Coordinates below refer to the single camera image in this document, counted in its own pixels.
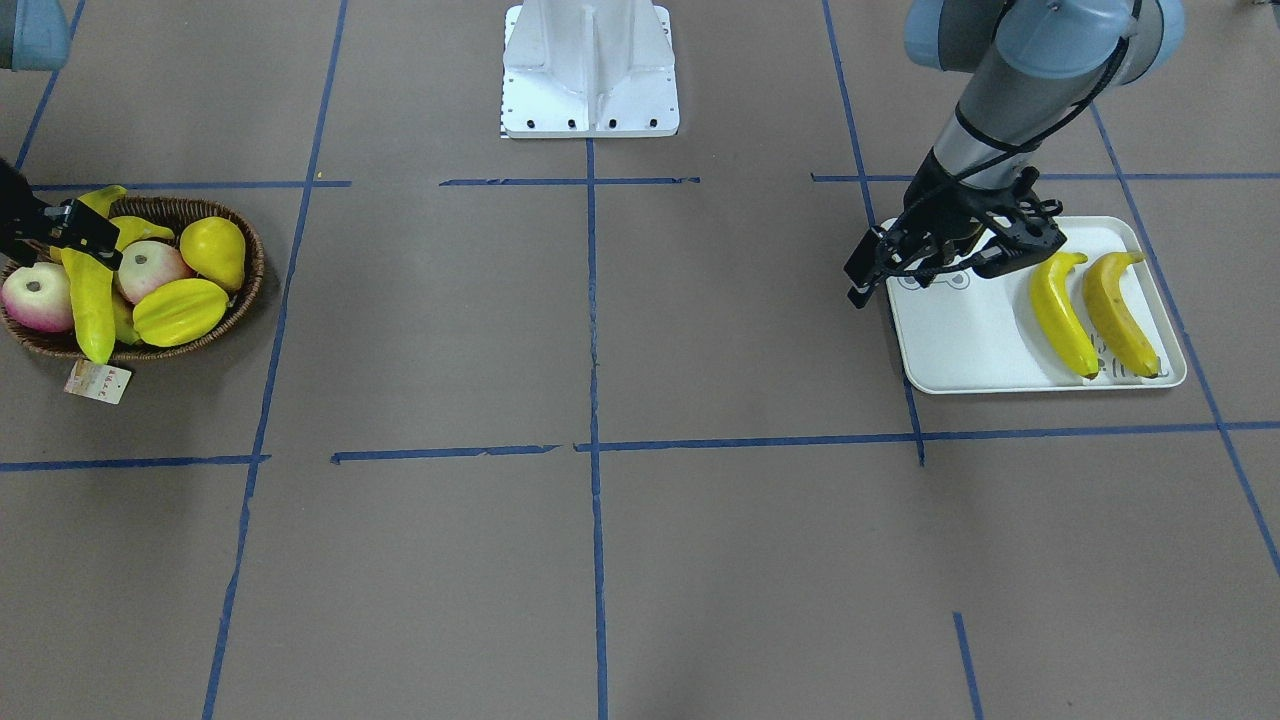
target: plastic tray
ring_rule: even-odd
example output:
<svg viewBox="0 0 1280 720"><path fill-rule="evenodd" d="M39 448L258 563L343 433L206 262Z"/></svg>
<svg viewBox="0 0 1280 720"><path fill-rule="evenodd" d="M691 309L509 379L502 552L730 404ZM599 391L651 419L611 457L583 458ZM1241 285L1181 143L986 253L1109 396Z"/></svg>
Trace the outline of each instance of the plastic tray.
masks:
<svg viewBox="0 0 1280 720"><path fill-rule="evenodd" d="M1142 250L1133 229L1116 218L1059 218L1057 224L1068 236L1062 250L1089 256L1068 275L1066 287L1076 315L1097 343L1098 377L1087 380L1075 375L1053 354L1032 311L1028 283L1033 268L1027 268L993 279L982 279L972 270L951 273L928 288L910 278L890 278L886 284L911 384L931 395L960 395L1153 389L1187 379L1187 359L1147 263L1130 265L1120 290L1160 355L1160 377L1146 379L1129 372L1107 350L1084 310L1084 270L1107 252Z"/></svg>

